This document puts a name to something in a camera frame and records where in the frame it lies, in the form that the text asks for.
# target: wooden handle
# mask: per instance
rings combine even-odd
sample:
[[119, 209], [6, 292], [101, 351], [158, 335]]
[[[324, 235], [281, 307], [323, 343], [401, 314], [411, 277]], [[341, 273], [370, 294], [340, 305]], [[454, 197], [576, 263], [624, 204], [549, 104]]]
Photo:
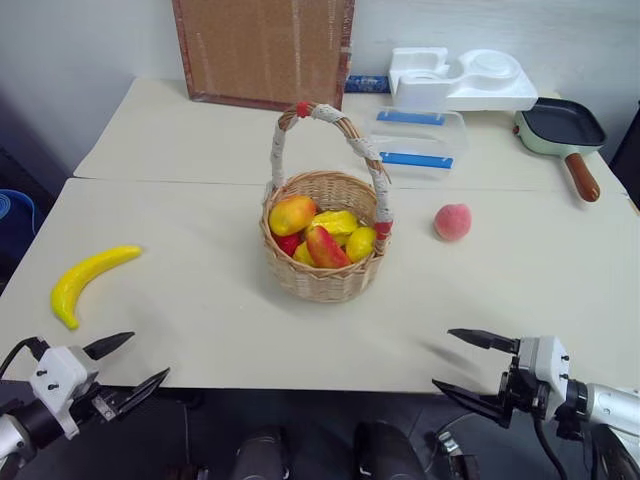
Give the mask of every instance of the wooden handle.
[[595, 202], [600, 198], [600, 187], [585, 165], [582, 155], [572, 153], [564, 161], [582, 199], [587, 202]]

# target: wicker basket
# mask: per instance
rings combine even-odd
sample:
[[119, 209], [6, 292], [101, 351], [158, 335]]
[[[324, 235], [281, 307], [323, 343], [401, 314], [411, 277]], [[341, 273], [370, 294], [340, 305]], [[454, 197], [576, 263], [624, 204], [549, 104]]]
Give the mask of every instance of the wicker basket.
[[[364, 157], [374, 189], [365, 182], [340, 172], [316, 171], [297, 175], [285, 183], [282, 150], [285, 132], [298, 118], [311, 115], [336, 125], [354, 151]], [[329, 105], [301, 102], [285, 111], [276, 125], [271, 152], [273, 181], [268, 189], [260, 222], [269, 266], [282, 287], [299, 297], [317, 302], [343, 302], [362, 292], [374, 279], [391, 233], [393, 218], [387, 205], [388, 183], [379, 154], [362, 138], [357, 128], [340, 111]], [[269, 213], [285, 197], [311, 197], [320, 211], [349, 210], [364, 225], [376, 229], [374, 252], [357, 263], [339, 269], [314, 268], [295, 261], [275, 243], [269, 229]]]

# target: dark floor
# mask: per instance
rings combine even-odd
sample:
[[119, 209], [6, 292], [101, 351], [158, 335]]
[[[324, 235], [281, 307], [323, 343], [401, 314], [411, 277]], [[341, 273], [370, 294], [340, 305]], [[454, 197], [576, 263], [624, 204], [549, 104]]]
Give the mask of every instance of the dark floor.
[[[0, 403], [16, 395], [28, 398], [28, 385], [0, 385]], [[292, 478], [347, 480], [359, 421], [384, 420], [400, 428], [426, 466], [432, 451], [429, 433], [466, 413], [439, 395], [272, 390], [206, 390], [201, 405], [186, 411], [188, 429], [183, 404], [153, 398], [124, 422], [96, 425], [72, 441], [55, 442], [18, 478], [162, 480], [167, 467], [184, 465], [189, 458], [209, 466], [212, 480], [226, 480], [244, 435], [265, 424], [282, 424], [292, 444]], [[555, 438], [554, 426], [548, 427], [569, 478], [587, 478], [582, 446]], [[449, 431], [465, 453], [478, 455], [483, 480], [557, 478], [526, 415], [516, 415], [509, 430], [466, 416]], [[429, 478], [448, 478], [439, 458]]]

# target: yellow banana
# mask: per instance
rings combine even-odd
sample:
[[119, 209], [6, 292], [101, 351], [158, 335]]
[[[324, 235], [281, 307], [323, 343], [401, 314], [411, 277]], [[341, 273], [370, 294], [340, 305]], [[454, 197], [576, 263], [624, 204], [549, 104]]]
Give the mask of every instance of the yellow banana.
[[102, 272], [136, 258], [142, 248], [136, 245], [122, 245], [92, 257], [84, 259], [68, 270], [53, 290], [51, 290], [51, 308], [69, 330], [78, 328], [75, 316], [76, 303], [82, 289]]

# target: table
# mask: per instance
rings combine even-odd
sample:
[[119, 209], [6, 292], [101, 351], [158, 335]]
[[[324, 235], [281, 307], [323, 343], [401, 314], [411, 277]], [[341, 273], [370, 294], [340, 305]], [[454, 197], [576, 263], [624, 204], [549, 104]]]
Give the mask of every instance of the table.
[[[371, 109], [388, 95], [345, 95], [343, 110], [364, 127]], [[113, 180], [264, 185], [278, 112], [191, 102], [184, 82], [136, 79], [122, 104], [75, 171], [75, 176]], [[469, 151], [445, 178], [414, 169], [394, 175], [395, 188], [574, 191], [564, 163], [529, 152], [515, 137], [513, 114], [464, 114]], [[335, 127], [307, 119], [287, 135], [287, 173], [340, 170], [370, 178]], [[603, 193], [624, 193], [598, 153], [585, 157]]]
[[[393, 241], [373, 285], [323, 305], [284, 293], [258, 229], [261, 185], [71, 179], [0, 296], [0, 351], [34, 334], [84, 345], [136, 337], [101, 379], [134, 385], [171, 366], [169, 387], [431, 392], [432, 378], [496, 391], [509, 357], [446, 334], [558, 335], [572, 376], [640, 385], [638, 214], [622, 195], [595, 204], [568, 191], [397, 189]], [[474, 214], [459, 243], [431, 220], [445, 203]], [[138, 259], [82, 294], [81, 326], [53, 317], [49, 292], [88, 255], [137, 243]], [[26, 353], [8, 378], [24, 379]]]

